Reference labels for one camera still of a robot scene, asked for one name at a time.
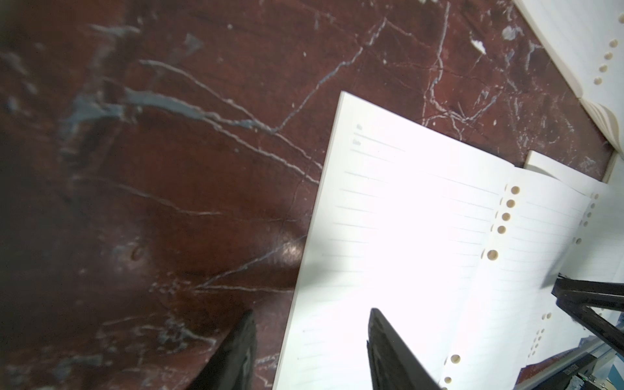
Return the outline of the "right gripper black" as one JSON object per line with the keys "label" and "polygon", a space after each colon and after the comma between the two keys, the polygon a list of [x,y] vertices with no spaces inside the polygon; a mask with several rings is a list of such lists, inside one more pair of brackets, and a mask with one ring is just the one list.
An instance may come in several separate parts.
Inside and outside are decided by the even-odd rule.
{"label": "right gripper black", "polygon": [[552,295],[557,306],[594,336],[623,355],[623,331],[595,312],[595,308],[623,312],[623,284],[559,276]]}

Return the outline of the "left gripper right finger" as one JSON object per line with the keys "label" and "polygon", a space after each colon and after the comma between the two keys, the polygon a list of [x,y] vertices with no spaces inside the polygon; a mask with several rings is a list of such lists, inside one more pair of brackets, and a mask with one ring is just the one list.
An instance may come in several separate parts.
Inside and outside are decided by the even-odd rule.
{"label": "left gripper right finger", "polygon": [[440,386],[377,309],[370,310],[367,352],[374,390],[439,390]]}

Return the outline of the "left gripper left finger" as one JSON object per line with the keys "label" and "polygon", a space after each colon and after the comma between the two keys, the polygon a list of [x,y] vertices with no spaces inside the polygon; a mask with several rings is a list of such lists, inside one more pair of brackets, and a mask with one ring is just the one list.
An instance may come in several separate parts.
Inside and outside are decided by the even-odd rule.
{"label": "left gripper left finger", "polygon": [[225,337],[219,348],[188,385],[191,389],[247,390],[252,388],[257,325],[252,310],[247,310]]}

